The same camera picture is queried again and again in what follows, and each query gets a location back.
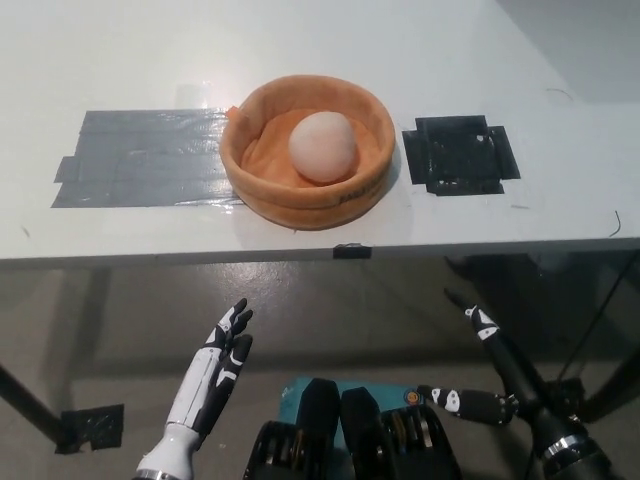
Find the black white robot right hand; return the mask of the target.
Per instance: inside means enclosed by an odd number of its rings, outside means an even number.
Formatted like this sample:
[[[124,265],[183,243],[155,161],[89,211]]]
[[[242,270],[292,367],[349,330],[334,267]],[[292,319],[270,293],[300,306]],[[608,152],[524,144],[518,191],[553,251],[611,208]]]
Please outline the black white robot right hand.
[[[446,297],[459,308],[488,353],[499,375],[502,394],[479,390],[420,385],[417,392],[449,414],[491,426],[506,425],[514,417],[533,423],[552,413],[549,390],[533,364],[478,304],[446,289]]]

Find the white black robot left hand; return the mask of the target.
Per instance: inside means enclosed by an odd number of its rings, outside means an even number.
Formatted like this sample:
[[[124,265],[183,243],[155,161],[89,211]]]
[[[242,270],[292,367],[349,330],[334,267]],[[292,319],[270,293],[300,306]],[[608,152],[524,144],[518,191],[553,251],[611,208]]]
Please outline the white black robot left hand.
[[[235,387],[248,358],[253,338],[246,334],[253,311],[247,300],[232,306],[196,351],[167,418],[208,436]]]

